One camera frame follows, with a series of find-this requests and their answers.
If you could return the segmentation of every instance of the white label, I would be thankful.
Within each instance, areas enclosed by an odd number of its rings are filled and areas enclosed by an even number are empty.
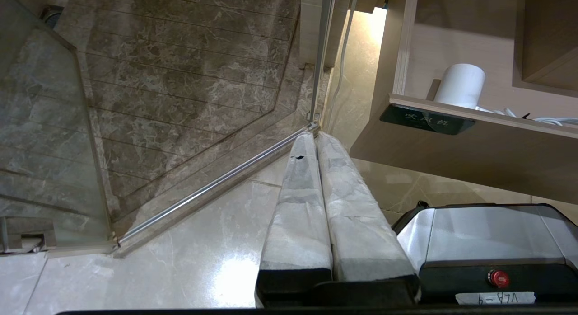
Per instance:
[[[531,304],[536,301],[533,292],[477,292],[473,294],[456,294],[460,305],[512,305]]]

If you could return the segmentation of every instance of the wooden cabinet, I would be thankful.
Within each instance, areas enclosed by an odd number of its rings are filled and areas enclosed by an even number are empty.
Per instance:
[[[431,101],[449,66],[486,73],[479,105],[578,117],[576,91],[522,81],[525,0],[389,0],[369,123],[351,156],[578,203],[578,129]],[[388,108],[471,122],[444,134],[385,122]]]

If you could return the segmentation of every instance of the glass panel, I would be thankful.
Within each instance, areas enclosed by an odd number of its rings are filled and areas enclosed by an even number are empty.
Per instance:
[[[0,216],[50,218],[59,247],[110,239],[74,47],[0,0]]]

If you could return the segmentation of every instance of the red button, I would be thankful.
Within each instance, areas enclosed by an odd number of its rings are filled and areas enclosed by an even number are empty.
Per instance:
[[[497,288],[506,288],[510,286],[510,277],[502,270],[491,270],[488,273],[488,281]]]

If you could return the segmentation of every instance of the metal bracket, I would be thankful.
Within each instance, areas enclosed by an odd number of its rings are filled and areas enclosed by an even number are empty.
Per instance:
[[[26,216],[0,217],[0,254],[20,254],[55,249],[51,219]]]

